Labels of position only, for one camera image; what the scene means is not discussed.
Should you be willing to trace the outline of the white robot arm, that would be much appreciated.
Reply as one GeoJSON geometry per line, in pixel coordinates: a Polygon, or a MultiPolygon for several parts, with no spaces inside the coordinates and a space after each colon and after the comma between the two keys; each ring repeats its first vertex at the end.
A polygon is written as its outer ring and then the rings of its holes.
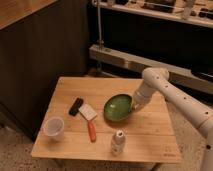
{"type": "Polygon", "coordinates": [[[148,67],[143,70],[142,78],[132,96],[133,110],[144,108],[159,91],[206,139],[200,171],[213,171],[213,109],[172,85],[166,68],[148,67]]]}

